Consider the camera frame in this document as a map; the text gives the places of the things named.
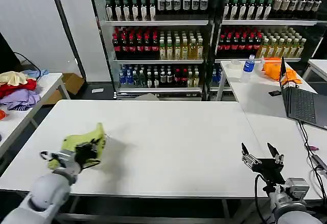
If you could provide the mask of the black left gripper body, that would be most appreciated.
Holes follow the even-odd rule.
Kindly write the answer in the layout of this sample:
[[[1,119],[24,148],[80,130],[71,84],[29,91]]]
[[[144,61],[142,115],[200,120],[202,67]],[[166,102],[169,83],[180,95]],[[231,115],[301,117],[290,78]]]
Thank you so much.
[[[90,168],[100,164],[96,144],[83,143],[75,147],[75,161],[81,168]]]

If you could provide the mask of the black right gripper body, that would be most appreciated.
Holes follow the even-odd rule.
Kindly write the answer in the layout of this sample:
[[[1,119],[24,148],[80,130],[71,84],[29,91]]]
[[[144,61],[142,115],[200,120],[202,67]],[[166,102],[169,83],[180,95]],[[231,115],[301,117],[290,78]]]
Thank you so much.
[[[271,184],[284,184],[281,174],[283,163],[277,163],[275,159],[259,159],[260,163],[252,165],[252,171],[259,173],[265,181]]]

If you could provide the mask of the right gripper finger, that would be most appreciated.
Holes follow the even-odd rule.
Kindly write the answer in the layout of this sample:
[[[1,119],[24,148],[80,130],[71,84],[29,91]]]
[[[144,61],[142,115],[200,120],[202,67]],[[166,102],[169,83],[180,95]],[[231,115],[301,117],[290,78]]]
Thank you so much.
[[[284,155],[279,154],[278,150],[273,145],[271,145],[270,143],[267,143],[267,146],[268,146],[268,149],[269,149],[272,157],[275,160],[275,163],[283,165],[284,164]]]
[[[248,152],[248,149],[244,143],[241,143],[241,147],[242,147],[242,161],[247,167],[253,169],[254,166],[258,166],[262,163],[259,159],[257,159],[256,157],[254,157]]]

